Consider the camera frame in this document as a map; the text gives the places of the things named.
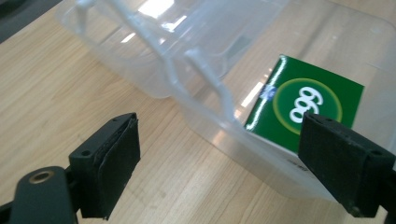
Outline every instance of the clear plastic container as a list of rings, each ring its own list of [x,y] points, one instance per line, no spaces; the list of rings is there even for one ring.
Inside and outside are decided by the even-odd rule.
[[[295,154],[243,128],[279,54],[364,85],[353,129],[396,152],[396,31],[379,18],[326,0],[64,0],[58,16],[103,63],[150,96],[171,95],[193,130],[284,195],[332,200]]]

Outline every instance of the screw hole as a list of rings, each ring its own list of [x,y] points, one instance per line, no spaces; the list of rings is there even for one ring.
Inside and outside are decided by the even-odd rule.
[[[35,175],[32,175],[32,177],[29,178],[29,182],[31,184],[43,183],[48,179],[50,179],[53,175],[54,175],[53,171],[43,171]]]
[[[89,155],[91,155],[91,152],[89,150],[85,150],[85,151],[81,152],[81,155],[89,156]]]
[[[376,155],[376,156],[381,156],[382,155],[382,153],[380,151],[377,151],[377,150],[373,150],[373,151],[371,151],[371,153]]]

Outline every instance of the green box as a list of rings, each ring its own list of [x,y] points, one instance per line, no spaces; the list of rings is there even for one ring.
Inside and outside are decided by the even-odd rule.
[[[351,128],[363,86],[281,55],[247,118],[245,128],[297,152],[303,113],[335,119]]]

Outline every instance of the printed number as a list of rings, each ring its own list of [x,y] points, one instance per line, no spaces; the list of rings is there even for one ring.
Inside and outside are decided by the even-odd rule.
[[[318,105],[323,104],[323,97],[313,88],[303,87],[299,93],[300,97],[294,101],[295,108],[290,111],[290,119],[296,123],[303,122],[303,114],[307,110],[313,109],[313,112],[318,114]]]

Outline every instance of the wooden table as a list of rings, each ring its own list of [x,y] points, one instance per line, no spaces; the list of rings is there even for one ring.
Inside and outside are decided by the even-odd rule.
[[[392,0],[336,0],[396,24]],[[27,173],[67,156],[107,120],[136,112],[142,160],[108,223],[382,223],[337,203],[277,194],[191,131],[172,99],[110,72],[55,19],[55,9],[0,45],[0,204]],[[100,219],[81,223],[103,223]]]

